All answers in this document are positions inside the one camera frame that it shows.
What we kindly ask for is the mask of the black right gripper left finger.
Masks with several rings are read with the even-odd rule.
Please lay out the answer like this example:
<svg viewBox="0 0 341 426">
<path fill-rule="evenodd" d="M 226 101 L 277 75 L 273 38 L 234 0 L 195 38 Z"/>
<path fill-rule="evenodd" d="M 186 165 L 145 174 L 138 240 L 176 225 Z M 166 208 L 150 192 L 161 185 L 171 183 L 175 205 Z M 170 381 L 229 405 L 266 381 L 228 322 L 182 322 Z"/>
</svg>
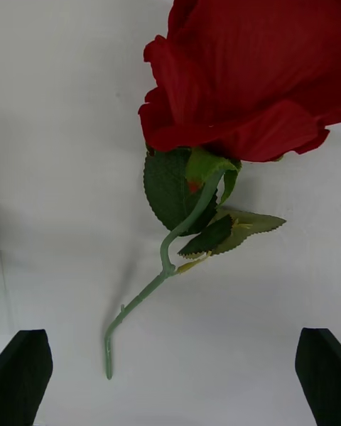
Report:
<svg viewBox="0 0 341 426">
<path fill-rule="evenodd" d="M 0 356 L 0 424 L 33 425 L 52 373 L 46 331 L 16 333 Z"/>
</svg>

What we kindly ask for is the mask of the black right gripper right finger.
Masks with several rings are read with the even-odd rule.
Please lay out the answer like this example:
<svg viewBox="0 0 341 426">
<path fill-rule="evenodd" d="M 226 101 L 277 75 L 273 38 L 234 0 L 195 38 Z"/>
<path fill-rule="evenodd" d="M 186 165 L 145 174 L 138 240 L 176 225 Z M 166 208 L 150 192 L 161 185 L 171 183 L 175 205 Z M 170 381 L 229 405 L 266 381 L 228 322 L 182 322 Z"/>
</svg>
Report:
<svg viewBox="0 0 341 426">
<path fill-rule="evenodd" d="M 302 329 L 295 370 L 316 424 L 341 425 L 341 344 L 329 329 Z"/>
</svg>

